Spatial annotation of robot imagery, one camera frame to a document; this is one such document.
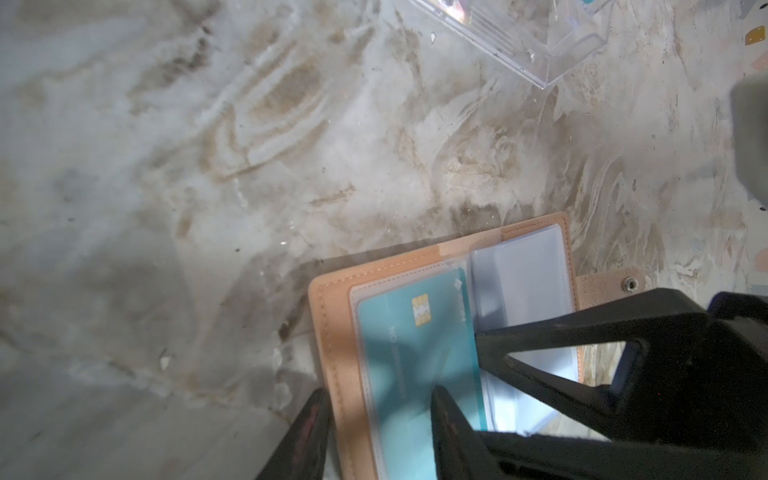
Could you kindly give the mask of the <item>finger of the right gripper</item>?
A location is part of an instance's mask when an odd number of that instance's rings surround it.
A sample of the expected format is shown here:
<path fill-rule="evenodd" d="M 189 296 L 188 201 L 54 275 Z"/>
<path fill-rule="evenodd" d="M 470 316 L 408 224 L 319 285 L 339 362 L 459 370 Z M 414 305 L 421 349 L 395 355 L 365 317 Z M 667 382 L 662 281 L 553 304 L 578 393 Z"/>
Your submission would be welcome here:
<path fill-rule="evenodd" d="M 659 288 L 539 322 L 475 336 L 482 370 L 614 440 L 654 442 L 667 431 L 684 376 L 708 327 L 705 309 Z M 586 345 L 625 345 L 608 384 L 581 375 Z"/>
<path fill-rule="evenodd" d="M 482 432 L 514 479 L 765 479 L 765 455 L 575 437 Z"/>

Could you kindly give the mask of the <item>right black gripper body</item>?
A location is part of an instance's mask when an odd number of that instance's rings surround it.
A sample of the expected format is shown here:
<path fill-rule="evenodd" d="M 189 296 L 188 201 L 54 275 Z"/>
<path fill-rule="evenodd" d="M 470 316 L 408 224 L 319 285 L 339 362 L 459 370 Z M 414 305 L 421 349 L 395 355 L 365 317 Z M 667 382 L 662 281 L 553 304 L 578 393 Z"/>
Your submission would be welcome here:
<path fill-rule="evenodd" d="M 717 294 L 707 309 L 647 292 L 621 326 L 605 435 L 719 450 L 767 447 L 767 299 Z"/>

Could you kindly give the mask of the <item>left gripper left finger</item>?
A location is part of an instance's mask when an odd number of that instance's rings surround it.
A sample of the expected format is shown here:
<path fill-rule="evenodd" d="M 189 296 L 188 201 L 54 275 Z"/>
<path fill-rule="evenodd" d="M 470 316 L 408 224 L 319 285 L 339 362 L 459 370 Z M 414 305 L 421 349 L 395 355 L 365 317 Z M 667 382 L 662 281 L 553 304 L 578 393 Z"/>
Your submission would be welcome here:
<path fill-rule="evenodd" d="M 322 479 L 332 406 L 329 392 L 318 388 L 291 424 L 256 480 Z"/>

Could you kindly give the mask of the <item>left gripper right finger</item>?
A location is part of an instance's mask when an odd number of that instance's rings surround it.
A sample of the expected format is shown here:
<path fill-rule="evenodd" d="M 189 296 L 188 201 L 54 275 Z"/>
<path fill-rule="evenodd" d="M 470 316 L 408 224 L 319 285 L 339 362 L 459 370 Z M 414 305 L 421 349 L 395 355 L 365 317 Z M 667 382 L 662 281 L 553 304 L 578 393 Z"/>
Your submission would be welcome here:
<path fill-rule="evenodd" d="M 431 393 L 430 415 L 438 479 L 497 479 L 498 464 L 443 386 Z"/>

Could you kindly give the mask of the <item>teal card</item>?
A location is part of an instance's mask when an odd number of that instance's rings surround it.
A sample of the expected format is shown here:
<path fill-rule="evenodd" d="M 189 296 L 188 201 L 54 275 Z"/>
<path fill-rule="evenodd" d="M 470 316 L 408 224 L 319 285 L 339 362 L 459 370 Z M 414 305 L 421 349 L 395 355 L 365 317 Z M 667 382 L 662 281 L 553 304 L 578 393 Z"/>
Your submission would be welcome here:
<path fill-rule="evenodd" d="M 466 271 L 441 268 L 380 287 L 355 313 L 376 474 L 433 479 L 436 386 L 448 390 L 471 427 L 487 427 Z"/>

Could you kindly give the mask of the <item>pink leather card holder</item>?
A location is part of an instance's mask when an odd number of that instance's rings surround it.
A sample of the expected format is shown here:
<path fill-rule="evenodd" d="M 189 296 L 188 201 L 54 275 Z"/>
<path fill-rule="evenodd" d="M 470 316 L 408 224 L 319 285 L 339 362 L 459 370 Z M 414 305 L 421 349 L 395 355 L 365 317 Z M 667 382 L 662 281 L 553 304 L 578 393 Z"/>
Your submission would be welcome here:
<path fill-rule="evenodd" d="M 641 268 L 578 276 L 554 213 L 316 277 L 308 298 L 345 479 L 431 479 L 429 398 L 481 431 L 534 433 L 554 410 L 480 370 L 477 333 L 643 291 Z"/>

